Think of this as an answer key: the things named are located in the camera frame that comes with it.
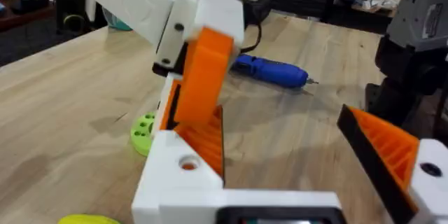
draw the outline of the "black cable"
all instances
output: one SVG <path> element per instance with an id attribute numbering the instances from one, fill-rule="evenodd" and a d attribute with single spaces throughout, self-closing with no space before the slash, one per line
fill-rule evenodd
<path id="1" fill-rule="evenodd" d="M 248 52 L 252 51 L 252 50 L 255 49 L 255 48 L 258 46 L 258 44 L 260 43 L 260 41 L 261 41 L 261 36 L 262 36 L 262 32 L 261 32 L 261 22 L 257 21 L 257 27 L 258 27 L 257 41 L 255 42 L 254 45 L 251 45 L 251 46 L 246 47 L 246 48 L 242 48 L 242 49 L 241 49 L 241 53 L 248 53 Z"/>
<path id="2" fill-rule="evenodd" d="M 439 129 L 440 123 L 442 122 L 442 112 L 445 107 L 445 101 L 448 97 L 448 75 L 445 77 L 445 82 L 442 88 L 442 94 L 440 95 L 439 103 L 437 105 L 437 111 L 435 113 L 434 124 L 433 124 L 433 138 L 440 138 Z"/>

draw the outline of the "screw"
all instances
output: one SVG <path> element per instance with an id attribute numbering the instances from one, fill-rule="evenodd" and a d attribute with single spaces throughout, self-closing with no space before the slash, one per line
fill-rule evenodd
<path id="1" fill-rule="evenodd" d="M 420 168 L 426 172 L 427 174 L 434 176 L 434 177 L 441 177 L 442 176 L 442 170 L 435 164 L 432 163 L 422 163 L 420 164 Z"/>
<path id="2" fill-rule="evenodd" d="M 182 32 L 183 31 L 183 24 L 181 23 L 176 23 L 174 24 L 174 29 L 178 32 Z"/>

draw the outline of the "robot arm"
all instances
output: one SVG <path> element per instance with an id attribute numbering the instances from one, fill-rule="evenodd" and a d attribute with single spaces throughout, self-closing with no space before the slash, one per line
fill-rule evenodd
<path id="1" fill-rule="evenodd" d="M 157 48 L 155 73 L 184 75 L 176 121 L 208 121 L 229 61 L 237 56 L 244 40 L 242 3 L 239 0 L 86 0 L 90 18 L 95 16 L 96 2 Z M 204 32 L 214 34 L 215 40 L 198 43 Z"/>

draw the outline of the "screw hole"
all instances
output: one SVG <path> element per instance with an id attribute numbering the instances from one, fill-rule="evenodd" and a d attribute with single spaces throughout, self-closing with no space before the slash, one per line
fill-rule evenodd
<path id="1" fill-rule="evenodd" d="M 193 155 L 182 157 L 179 161 L 179 166 L 186 171 L 195 170 L 199 167 L 199 165 L 199 159 Z"/>
<path id="2" fill-rule="evenodd" d="M 174 29 L 178 32 L 182 32 L 184 29 L 183 24 L 181 24 L 181 23 L 174 24 Z"/>
<path id="3" fill-rule="evenodd" d="M 442 170 L 435 164 L 433 163 L 421 163 L 420 164 L 420 168 L 426 172 L 427 174 L 434 176 L 434 177 L 441 177 L 442 174 Z"/>
<path id="4" fill-rule="evenodd" d="M 151 133 L 151 132 L 153 131 L 153 124 L 154 124 L 154 123 L 151 123 L 151 124 L 149 125 L 149 127 L 148 127 L 148 131 L 149 131 L 149 133 Z"/>

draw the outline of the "wood grain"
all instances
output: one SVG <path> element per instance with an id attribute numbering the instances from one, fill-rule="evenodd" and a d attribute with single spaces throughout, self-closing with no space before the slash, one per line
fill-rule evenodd
<path id="1" fill-rule="evenodd" d="M 256 30 L 247 31 L 247 45 Z M 228 75 L 226 186 L 334 190 L 350 223 L 379 223 L 383 207 L 336 127 L 343 103 L 363 107 L 379 83 L 379 36 L 271 14 L 251 54 L 293 63 L 319 81 L 287 91 Z M 56 223 L 102 214 L 132 223 L 144 158 L 132 121 L 157 108 L 164 78 L 149 44 L 100 29 L 0 68 L 0 223 Z"/>

